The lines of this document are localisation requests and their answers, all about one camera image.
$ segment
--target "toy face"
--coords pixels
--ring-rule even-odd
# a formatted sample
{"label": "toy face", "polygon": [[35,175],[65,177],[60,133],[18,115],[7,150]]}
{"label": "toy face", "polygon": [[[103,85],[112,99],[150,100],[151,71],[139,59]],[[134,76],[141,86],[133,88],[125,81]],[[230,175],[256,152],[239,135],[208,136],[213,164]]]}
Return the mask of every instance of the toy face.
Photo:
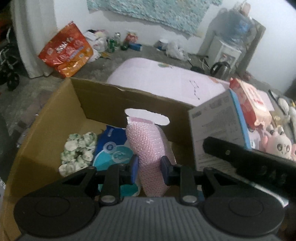
{"label": "toy face", "polygon": [[291,151],[291,141],[287,136],[273,135],[268,139],[266,152],[288,159],[291,155]]}

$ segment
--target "wet wipes package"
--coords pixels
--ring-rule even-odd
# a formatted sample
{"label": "wet wipes package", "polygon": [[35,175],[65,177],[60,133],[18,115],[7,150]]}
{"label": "wet wipes package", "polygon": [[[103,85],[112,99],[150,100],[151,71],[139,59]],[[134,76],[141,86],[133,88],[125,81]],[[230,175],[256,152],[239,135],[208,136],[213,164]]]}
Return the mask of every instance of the wet wipes package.
{"label": "wet wipes package", "polygon": [[[107,170],[109,166],[117,163],[129,163],[133,151],[126,138],[126,130],[108,126],[100,136],[94,153],[93,166],[98,171]],[[120,186],[121,196],[138,196],[141,190],[139,178],[136,184]]]}

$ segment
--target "white curtain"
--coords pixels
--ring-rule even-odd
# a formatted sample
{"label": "white curtain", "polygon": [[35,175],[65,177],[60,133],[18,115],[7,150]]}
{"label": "white curtain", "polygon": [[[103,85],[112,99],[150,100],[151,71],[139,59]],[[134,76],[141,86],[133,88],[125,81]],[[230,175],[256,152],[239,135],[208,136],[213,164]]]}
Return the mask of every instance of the white curtain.
{"label": "white curtain", "polygon": [[48,76],[52,68],[38,58],[57,33],[53,0],[13,0],[13,27],[22,62],[30,78]]}

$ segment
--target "pink sponge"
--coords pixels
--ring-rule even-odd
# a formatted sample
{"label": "pink sponge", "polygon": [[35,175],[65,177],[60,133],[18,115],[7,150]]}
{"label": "pink sponge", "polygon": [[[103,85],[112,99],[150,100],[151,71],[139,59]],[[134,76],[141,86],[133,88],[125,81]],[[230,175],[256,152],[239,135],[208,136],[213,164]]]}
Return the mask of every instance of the pink sponge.
{"label": "pink sponge", "polygon": [[128,117],[126,136],[134,154],[139,156],[139,177],[145,194],[163,196],[168,186],[163,181],[160,159],[167,156],[176,164],[164,132],[149,120]]}

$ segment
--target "toy eye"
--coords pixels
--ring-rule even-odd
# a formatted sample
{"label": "toy eye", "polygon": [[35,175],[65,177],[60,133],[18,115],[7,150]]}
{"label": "toy eye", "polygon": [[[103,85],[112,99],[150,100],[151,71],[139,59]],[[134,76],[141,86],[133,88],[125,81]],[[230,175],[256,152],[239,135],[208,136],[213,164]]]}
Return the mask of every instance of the toy eye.
{"label": "toy eye", "polygon": [[278,144],[276,147],[278,148],[279,151],[283,150],[283,145],[282,144]]}

